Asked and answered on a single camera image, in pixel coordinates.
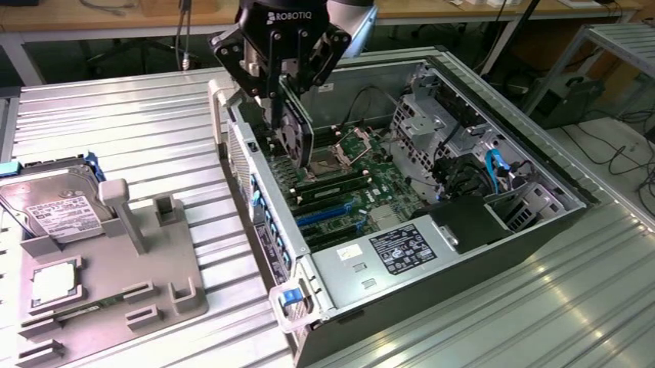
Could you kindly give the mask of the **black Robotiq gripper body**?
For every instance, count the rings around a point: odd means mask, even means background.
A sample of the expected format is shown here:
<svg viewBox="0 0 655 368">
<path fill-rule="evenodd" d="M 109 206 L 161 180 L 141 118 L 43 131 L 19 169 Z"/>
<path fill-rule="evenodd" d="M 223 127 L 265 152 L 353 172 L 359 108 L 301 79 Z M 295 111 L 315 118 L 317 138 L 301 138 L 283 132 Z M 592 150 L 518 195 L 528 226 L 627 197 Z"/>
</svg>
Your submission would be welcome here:
<svg viewBox="0 0 655 368">
<path fill-rule="evenodd" d="M 325 1 L 241 1 L 235 22 L 260 54 L 276 46 L 277 55 L 297 62 L 328 29 Z"/>
</svg>

